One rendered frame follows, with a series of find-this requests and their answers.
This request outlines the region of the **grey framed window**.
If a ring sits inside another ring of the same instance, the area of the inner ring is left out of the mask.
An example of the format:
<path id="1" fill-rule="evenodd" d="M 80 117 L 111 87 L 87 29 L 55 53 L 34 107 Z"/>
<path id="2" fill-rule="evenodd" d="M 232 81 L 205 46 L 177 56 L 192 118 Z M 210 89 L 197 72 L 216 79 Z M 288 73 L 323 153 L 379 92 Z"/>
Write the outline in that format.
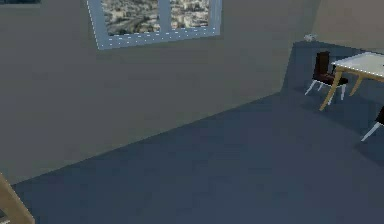
<path id="1" fill-rule="evenodd" d="M 220 34 L 222 0 L 87 0 L 99 50 Z"/>

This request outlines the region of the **dark red chair white legs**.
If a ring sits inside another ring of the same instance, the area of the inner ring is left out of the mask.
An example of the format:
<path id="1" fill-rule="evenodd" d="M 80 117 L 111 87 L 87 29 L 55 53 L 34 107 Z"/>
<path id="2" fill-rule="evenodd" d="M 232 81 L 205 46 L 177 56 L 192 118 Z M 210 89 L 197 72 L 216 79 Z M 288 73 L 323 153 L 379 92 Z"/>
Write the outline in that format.
<path id="1" fill-rule="evenodd" d="M 379 127 L 384 126 L 384 106 L 380 109 L 379 114 L 375 119 L 376 123 L 372 126 L 372 128 L 363 136 L 361 141 L 365 141 L 368 137 L 370 137 Z"/>
<path id="2" fill-rule="evenodd" d="M 332 71 L 329 72 L 329 69 L 328 69 L 329 63 L 330 63 L 329 51 L 318 52 L 316 54 L 316 63 L 315 63 L 313 76 L 312 76 L 313 81 L 308 87 L 308 89 L 306 90 L 304 95 L 307 95 L 312 90 L 312 88 L 316 83 L 320 84 L 317 91 L 320 91 L 324 85 L 330 88 L 332 87 L 332 84 L 335 78 L 334 72 L 335 72 L 336 66 L 333 65 Z M 337 85 L 337 88 L 341 88 L 341 96 L 340 96 L 341 100 L 344 100 L 345 91 L 346 91 L 348 82 L 349 81 L 347 78 L 341 77 Z"/>

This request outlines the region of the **white top wooden table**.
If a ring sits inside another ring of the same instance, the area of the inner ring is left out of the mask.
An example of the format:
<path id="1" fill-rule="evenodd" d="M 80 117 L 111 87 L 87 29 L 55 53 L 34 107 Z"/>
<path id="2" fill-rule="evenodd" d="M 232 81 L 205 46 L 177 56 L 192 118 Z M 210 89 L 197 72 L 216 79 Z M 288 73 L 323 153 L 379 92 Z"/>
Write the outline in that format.
<path id="1" fill-rule="evenodd" d="M 364 79 L 372 79 L 384 82 L 384 55 L 373 52 L 365 52 L 345 59 L 332 62 L 335 66 L 335 78 L 330 90 L 321 104 L 319 110 L 323 111 L 335 93 L 343 73 L 357 75 L 350 96 L 353 96 Z"/>

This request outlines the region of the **light wooden furniture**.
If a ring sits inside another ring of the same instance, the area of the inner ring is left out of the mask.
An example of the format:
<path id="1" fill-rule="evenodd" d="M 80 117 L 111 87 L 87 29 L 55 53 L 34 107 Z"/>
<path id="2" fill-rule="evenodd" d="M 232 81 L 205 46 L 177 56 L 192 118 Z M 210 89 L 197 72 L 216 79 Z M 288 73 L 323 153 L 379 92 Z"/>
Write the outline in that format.
<path id="1" fill-rule="evenodd" d="M 34 217 L 0 172 L 0 209 L 10 224 L 36 224 Z"/>

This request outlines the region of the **dark framed picture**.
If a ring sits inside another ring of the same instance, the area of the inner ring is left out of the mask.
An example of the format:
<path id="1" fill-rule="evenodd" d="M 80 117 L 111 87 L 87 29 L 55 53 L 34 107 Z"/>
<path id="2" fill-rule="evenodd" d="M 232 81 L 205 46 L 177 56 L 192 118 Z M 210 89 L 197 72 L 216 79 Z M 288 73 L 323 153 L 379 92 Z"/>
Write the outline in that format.
<path id="1" fill-rule="evenodd" d="M 41 0 L 0 0 L 0 5 L 4 4 L 40 4 Z"/>

